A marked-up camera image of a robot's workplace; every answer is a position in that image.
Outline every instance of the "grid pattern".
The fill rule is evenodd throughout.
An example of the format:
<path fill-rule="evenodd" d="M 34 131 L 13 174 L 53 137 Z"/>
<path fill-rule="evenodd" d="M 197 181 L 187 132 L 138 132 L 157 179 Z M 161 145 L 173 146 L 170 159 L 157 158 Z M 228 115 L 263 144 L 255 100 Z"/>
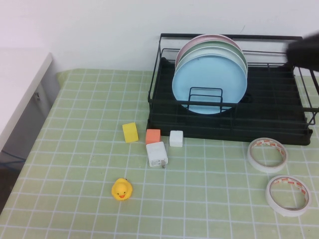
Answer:
<path fill-rule="evenodd" d="M 319 126 L 309 146 L 287 145 L 280 174 L 304 181 L 313 202 L 304 215 L 285 218 L 267 205 L 264 190 L 274 175 L 248 163 L 249 143 L 186 138 L 173 148 L 162 137 L 168 165 L 148 166 L 151 72 L 76 69 L 59 76 L 62 89 L 0 216 L 1 238 L 318 238 Z M 130 122 L 139 142 L 124 142 L 122 125 Z M 266 147 L 254 154 L 266 164 L 278 160 Z M 134 189 L 124 202 L 111 195 L 120 177 Z M 276 195 L 299 203 L 292 188 Z"/>

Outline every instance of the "table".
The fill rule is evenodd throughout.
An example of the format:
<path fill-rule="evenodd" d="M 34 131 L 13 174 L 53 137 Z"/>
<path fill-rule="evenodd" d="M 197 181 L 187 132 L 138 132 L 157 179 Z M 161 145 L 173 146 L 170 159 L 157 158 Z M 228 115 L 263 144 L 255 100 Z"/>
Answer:
<path fill-rule="evenodd" d="M 0 48 L 0 149 L 51 62 L 44 49 Z"/>
<path fill-rule="evenodd" d="M 162 137 L 168 165 L 149 167 L 151 77 L 92 69 L 60 75 L 61 91 L 0 216 L 1 238 L 318 238 L 318 126 L 310 145 L 286 145 L 289 162 L 279 174 L 304 181 L 313 203 L 299 218 L 285 218 L 267 205 L 274 175 L 248 163 L 249 143 L 185 138 L 173 148 Z M 129 122 L 140 141 L 124 142 Z M 111 195 L 120 177 L 134 188 L 124 202 Z"/>

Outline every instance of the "pink plate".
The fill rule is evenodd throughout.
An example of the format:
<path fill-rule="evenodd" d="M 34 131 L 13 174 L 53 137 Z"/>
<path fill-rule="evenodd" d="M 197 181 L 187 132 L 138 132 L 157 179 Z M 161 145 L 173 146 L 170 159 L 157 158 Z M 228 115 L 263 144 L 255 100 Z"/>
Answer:
<path fill-rule="evenodd" d="M 212 40 L 217 40 L 217 41 L 224 41 L 227 43 L 232 44 L 233 46 L 236 46 L 240 51 L 240 47 L 236 44 L 236 42 L 234 42 L 232 39 L 228 38 L 227 36 L 224 35 L 214 35 L 214 34 L 204 34 L 204 35 L 200 35 L 197 37 L 194 37 L 192 40 L 190 40 L 188 43 L 186 43 L 178 52 L 177 56 L 176 56 L 176 61 L 175 61 L 175 68 L 178 65 L 179 60 L 181 59 L 181 57 L 185 54 L 186 51 L 188 51 L 188 49 L 190 49 L 191 47 L 205 42 L 205 41 L 212 41 Z"/>

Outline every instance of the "white charger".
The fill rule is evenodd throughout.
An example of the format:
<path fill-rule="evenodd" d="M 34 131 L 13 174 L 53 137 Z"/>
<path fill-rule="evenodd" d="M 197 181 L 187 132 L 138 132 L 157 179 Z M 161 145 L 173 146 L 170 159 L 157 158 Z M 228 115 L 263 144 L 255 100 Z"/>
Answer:
<path fill-rule="evenodd" d="M 168 164 L 168 157 L 163 142 L 149 143 L 146 145 L 150 167 Z"/>

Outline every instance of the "light blue plate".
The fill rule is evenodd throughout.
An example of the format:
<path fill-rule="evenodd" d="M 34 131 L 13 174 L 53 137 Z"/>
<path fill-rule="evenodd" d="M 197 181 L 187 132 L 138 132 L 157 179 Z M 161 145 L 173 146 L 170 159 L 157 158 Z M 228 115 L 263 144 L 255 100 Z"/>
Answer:
<path fill-rule="evenodd" d="M 189 60 L 175 72 L 172 90 L 178 101 L 188 101 L 191 87 L 221 88 L 224 103 L 238 103 L 246 92 L 247 78 L 243 69 L 232 60 L 220 55 L 204 55 Z M 193 88 L 191 94 L 194 95 L 191 101 L 221 101 L 221 90 L 218 89 Z M 189 106 L 189 110 L 205 115 L 220 113 L 220 107 L 215 106 Z"/>

